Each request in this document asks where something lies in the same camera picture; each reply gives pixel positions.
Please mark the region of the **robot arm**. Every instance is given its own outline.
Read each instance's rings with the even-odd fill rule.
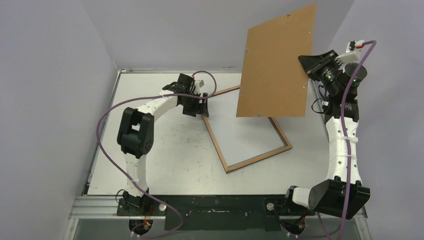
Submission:
[[[152,149],[154,142],[154,123],[168,110],[183,105],[182,113],[195,117],[201,114],[209,116],[207,99],[199,100],[188,96],[165,96],[169,94],[186,94],[200,96],[203,80],[195,80],[191,76],[180,74],[178,81],[163,87],[160,98],[151,100],[135,109],[127,107],[119,127],[117,142],[125,153],[127,173],[133,177],[135,183],[147,190],[146,182],[146,154]],[[134,197],[142,197],[143,193],[134,187],[131,180],[127,180],[126,191]]]
[[[350,184],[347,219],[351,219],[370,198],[370,189],[362,186],[358,172],[356,143],[358,138],[359,110],[355,97],[357,87],[367,76],[362,66],[349,89],[344,122],[348,136],[344,136],[341,119],[341,101],[346,86],[357,67],[354,61],[359,60],[364,41],[351,41],[347,44],[346,53],[337,55],[334,50],[316,56],[299,56],[299,61],[306,74],[313,81],[322,82],[329,96],[323,101],[325,127],[329,140],[329,166],[326,180],[312,188],[291,186],[286,198],[289,203],[303,206],[309,210],[341,217],[346,185]],[[351,154],[348,156],[349,140]],[[351,178],[347,182],[348,157],[351,157]]]

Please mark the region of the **purple cable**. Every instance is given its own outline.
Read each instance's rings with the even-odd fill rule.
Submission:
[[[341,128],[343,129],[343,135],[345,137],[348,137],[348,131],[346,130],[346,124],[345,124],[345,107],[346,107],[346,97],[348,96],[349,89],[352,86],[352,83],[354,82],[355,77],[357,76],[359,70],[361,69],[362,65],[364,64],[365,60],[367,59],[368,55],[370,55],[371,51],[374,49],[374,47],[377,44],[376,40],[372,41],[366,41],[363,43],[363,45],[369,45],[369,49],[366,51],[363,58],[359,61],[355,71],[353,72],[352,76],[349,79],[349,82],[347,83],[346,89],[343,93],[343,98],[341,99],[341,111],[340,111],[340,119],[341,119]],[[348,204],[349,204],[349,195],[351,192],[351,163],[352,163],[352,148],[351,143],[348,139],[346,139],[346,146],[347,146],[347,179],[346,179],[346,195],[344,195],[344,204],[343,204],[343,212],[341,213],[341,223],[340,223],[340,233],[337,236],[338,240],[342,239],[343,231],[345,229],[345,222],[346,222],[346,215],[348,212]]]
[[[127,103],[130,103],[130,102],[134,102],[134,101],[139,101],[139,100],[151,100],[151,99],[159,99],[159,98],[162,98],[162,97],[172,97],[172,96],[181,96],[181,97],[190,97],[190,98],[195,98],[195,99],[199,99],[199,100],[202,100],[202,99],[207,99],[207,98],[210,98],[210,97],[212,97],[214,94],[215,94],[215,92],[217,91],[217,81],[216,81],[216,79],[215,79],[215,77],[210,73],[210,72],[208,72],[208,71],[204,71],[204,70],[200,70],[200,71],[196,71],[195,73],[193,73],[191,76],[192,77],[194,77],[196,74],[198,74],[198,73],[205,73],[205,74],[208,74],[209,76],[211,76],[212,77],[212,80],[213,80],[213,83],[215,84],[215,88],[213,89],[213,92],[209,95],[209,96],[206,96],[206,97],[201,97],[201,96],[193,96],[193,95],[189,95],[189,94],[183,94],[183,93],[171,93],[171,94],[165,94],[165,95],[158,95],[158,96],[144,96],[144,97],[136,97],[136,98],[131,98],[131,99],[128,99],[128,100],[125,100],[125,101],[122,101],[122,102],[120,102],[120,103],[117,103],[117,104],[115,104],[115,105],[113,105],[111,108],[109,108],[102,116],[101,116],[101,118],[98,120],[98,122],[97,122],[97,126],[95,127],[95,137],[97,138],[97,144],[98,144],[98,147],[100,148],[100,150],[103,152],[103,154],[106,156],[106,158],[110,161],[110,163],[112,163],[121,173],[123,173],[131,182],[132,182],[132,184],[135,186],[135,188],[137,188],[140,192],[142,192],[144,195],[147,195],[149,198],[151,198],[151,199],[153,199],[153,200],[155,200],[156,202],[158,202],[158,203],[161,203],[161,204],[164,204],[164,205],[166,205],[168,208],[170,208],[172,211],[174,211],[175,213],[176,213],[176,215],[179,217],[179,219],[181,220],[181,222],[180,222],[180,224],[177,226],[177,227],[175,227],[175,228],[173,228],[173,229],[171,229],[171,230],[169,230],[169,231],[166,231],[166,232],[163,232],[163,233],[160,233],[160,234],[157,234],[157,235],[152,235],[152,236],[143,236],[143,235],[141,235],[141,236],[139,236],[140,238],[143,238],[143,239],[153,239],[153,238],[158,238],[158,237],[162,237],[162,236],[165,236],[165,235],[168,235],[168,234],[170,234],[170,233],[172,233],[172,232],[174,232],[174,231],[176,231],[176,230],[178,230],[179,228],[181,228],[181,226],[183,226],[183,224],[184,224],[184,220],[183,220],[183,216],[181,216],[181,214],[173,207],[173,206],[171,206],[171,205],[169,205],[169,204],[167,204],[166,202],[164,202],[164,201],[162,201],[162,200],[160,200],[160,199],[158,199],[158,198],[156,198],[155,196],[152,196],[152,195],[150,195],[149,193],[147,193],[146,191],[144,191],[141,187],[139,187],[135,182],[134,182],[134,179],[125,171],[125,170],[123,170],[112,158],[111,158],[111,156],[105,151],[105,148],[103,147],[103,145],[102,145],[102,143],[101,143],[101,141],[100,141],[100,125],[101,125],[101,123],[102,123],[102,120],[112,111],[112,110],[114,110],[115,108],[117,108],[117,107],[119,107],[119,106],[121,106],[121,105],[124,105],[124,104],[127,104]],[[132,232],[134,232],[134,230],[135,229],[137,229],[138,227],[140,227],[141,225],[143,225],[143,223],[142,224],[139,224],[139,225],[136,225],[134,228],[132,228]]]

